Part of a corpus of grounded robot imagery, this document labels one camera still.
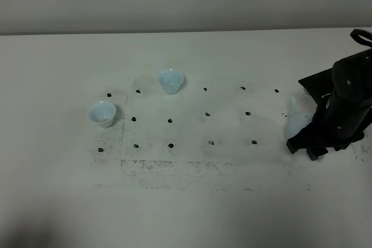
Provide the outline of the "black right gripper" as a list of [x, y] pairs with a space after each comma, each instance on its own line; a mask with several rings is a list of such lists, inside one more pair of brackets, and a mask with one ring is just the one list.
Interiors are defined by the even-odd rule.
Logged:
[[310, 160], [346, 149], [371, 124], [371, 78], [365, 70], [333, 67], [299, 80], [317, 107], [312, 121], [287, 140], [291, 153], [306, 149]]

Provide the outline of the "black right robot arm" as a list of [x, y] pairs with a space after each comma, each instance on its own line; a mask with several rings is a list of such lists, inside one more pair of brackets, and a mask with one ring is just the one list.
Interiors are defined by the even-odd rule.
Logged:
[[317, 107], [311, 122], [287, 140], [291, 153], [304, 149], [317, 160], [329, 148], [339, 151], [364, 138], [371, 124], [371, 32], [354, 29], [350, 36], [367, 50], [299, 80]]

